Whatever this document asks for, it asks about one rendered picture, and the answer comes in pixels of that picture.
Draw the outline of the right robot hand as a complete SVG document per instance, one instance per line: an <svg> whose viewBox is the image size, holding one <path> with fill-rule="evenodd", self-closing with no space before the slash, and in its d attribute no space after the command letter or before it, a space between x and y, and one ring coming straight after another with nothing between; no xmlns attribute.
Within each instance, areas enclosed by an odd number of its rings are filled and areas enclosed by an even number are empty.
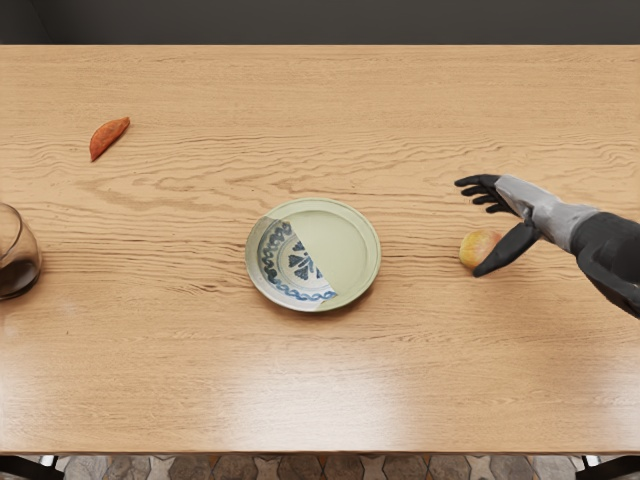
<svg viewBox="0 0 640 480"><path fill-rule="evenodd" d="M454 185L473 204L483 205L487 213L511 213L521 219L473 269L474 277L511 264L541 238L568 252L574 230L599 212L589 205L566 203L537 185L507 174L471 175L456 180Z"/></svg>

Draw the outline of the wine glass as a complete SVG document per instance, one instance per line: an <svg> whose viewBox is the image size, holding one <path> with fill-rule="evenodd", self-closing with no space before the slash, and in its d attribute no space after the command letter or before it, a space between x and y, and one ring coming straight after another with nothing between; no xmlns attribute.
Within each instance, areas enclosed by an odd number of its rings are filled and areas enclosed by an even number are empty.
<svg viewBox="0 0 640 480"><path fill-rule="evenodd" d="M28 292L38 281L42 255L21 214L0 202L0 301Z"/></svg>

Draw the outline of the pale green patterned plate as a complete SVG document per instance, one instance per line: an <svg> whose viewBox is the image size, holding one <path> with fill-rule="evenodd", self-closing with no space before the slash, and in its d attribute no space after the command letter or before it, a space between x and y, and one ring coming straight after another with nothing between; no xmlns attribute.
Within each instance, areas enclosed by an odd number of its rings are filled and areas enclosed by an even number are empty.
<svg viewBox="0 0 640 480"><path fill-rule="evenodd" d="M245 265L258 291L299 312L345 307L373 284L381 245L369 220L328 198L300 198L261 217L245 244Z"/></svg>

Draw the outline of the orange fruit slice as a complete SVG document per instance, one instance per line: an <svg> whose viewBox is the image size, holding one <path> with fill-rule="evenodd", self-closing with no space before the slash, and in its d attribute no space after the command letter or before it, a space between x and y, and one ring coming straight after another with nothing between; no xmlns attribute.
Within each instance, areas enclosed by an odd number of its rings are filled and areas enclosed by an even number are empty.
<svg viewBox="0 0 640 480"><path fill-rule="evenodd" d="M92 135L89 143L91 161L96 161L130 126L130 118L110 120L101 125Z"/></svg>

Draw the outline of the yellow-red apple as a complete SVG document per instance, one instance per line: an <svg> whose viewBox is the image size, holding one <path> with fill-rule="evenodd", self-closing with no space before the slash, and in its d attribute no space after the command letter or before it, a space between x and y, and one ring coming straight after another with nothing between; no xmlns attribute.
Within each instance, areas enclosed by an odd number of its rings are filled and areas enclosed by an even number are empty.
<svg viewBox="0 0 640 480"><path fill-rule="evenodd" d="M502 235L494 230L480 229L464 236L459 248L459 260L469 270L482 263L494 247L502 239Z"/></svg>

